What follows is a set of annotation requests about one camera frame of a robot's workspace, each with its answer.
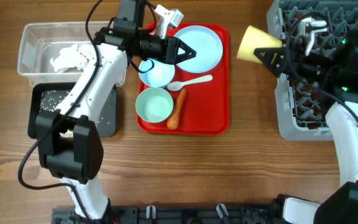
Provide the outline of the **mint green bowl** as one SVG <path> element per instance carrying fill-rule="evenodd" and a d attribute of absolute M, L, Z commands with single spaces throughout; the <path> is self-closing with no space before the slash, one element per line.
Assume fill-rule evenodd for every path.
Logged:
<path fill-rule="evenodd" d="M 149 123 L 166 120 L 173 111 L 173 98 L 163 88 L 147 88 L 135 102 L 136 112 L 141 119 Z"/>

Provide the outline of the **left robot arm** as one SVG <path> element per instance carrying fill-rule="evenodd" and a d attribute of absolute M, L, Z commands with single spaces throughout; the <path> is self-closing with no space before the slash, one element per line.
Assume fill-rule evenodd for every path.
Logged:
<path fill-rule="evenodd" d="M 150 29 L 143 27 L 146 7 L 155 19 Z M 177 9 L 121 1 L 119 14 L 89 37 L 94 54 L 69 94 L 53 111 L 37 115 L 34 149 L 40 165 L 70 192 L 75 211 L 69 221 L 117 222 L 98 179 L 104 153 L 99 116 L 113 87 L 125 79 L 133 57 L 175 65 L 196 56 L 183 41 L 167 35 L 167 29 L 178 27 L 182 19 Z"/>

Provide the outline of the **white rice grains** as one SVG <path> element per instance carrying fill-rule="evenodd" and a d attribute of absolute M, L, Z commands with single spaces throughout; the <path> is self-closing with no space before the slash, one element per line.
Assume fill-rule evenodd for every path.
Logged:
<path fill-rule="evenodd" d="M 68 90 L 50 90 L 41 95 L 40 109 L 54 111 L 56 106 L 66 98 Z M 99 114 L 97 129 L 101 138 L 112 137 L 116 132 L 116 103 L 117 93 L 115 87 L 111 90 Z"/>

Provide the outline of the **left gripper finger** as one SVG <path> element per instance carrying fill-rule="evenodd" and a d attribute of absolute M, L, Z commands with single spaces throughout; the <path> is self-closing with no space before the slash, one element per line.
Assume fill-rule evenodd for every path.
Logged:
<path fill-rule="evenodd" d="M 193 59 L 196 57 L 196 52 L 184 52 L 182 54 L 177 54 L 175 59 L 175 64 L 182 63 L 186 60 Z"/>
<path fill-rule="evenodd" d="M 193 51 L 193 49 L 190 46 L 188 46 L 186 43 L 184 43 L 184 41 L 182 41 L 178 37 L 174 37 L 174 39 L 176 41 L 177 49 L 182 49 L 184 52 L 192 52 Z"/>

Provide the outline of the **white tissue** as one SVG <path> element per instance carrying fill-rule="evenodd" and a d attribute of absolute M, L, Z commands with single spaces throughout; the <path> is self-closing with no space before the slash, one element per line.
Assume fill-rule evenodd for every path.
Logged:
<path fill-rule="evenodd" d="M 90 44 L 73 44 L 71 47 L 62 48 L 59 54 L 57 58 L 50 59 L 55 73 L 67 72 L 71 68 L 83 71 L 95 56 L 94 48 Z"/>

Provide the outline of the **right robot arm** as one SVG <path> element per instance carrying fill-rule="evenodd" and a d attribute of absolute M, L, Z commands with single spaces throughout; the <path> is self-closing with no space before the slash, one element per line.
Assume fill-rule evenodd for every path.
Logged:
<path fill-rule="evenodd" d="M 358 30 L 328 59 L 284 46 L 267 33 L 248 27 L 237 56 L 264 64 L 276 77 L 318 82 L 326 97 L 326 124 L 331 130 L 340 171 L 340 187 L 322 204 L 287 197 L 282 219 L 288 223 L 358 223 Z"/>

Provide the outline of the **yellow plastic cup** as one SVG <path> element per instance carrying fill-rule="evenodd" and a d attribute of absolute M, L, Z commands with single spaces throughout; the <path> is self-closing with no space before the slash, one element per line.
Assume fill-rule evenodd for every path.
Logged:
<path fill-rule="evenodd" d="M 262 63 L 255 55 L 256 48 L 282 48 L 282 41 L 268 33 L 254 27 L 248 26 L 241 40 L 236 58 L 249 62 Z"/>

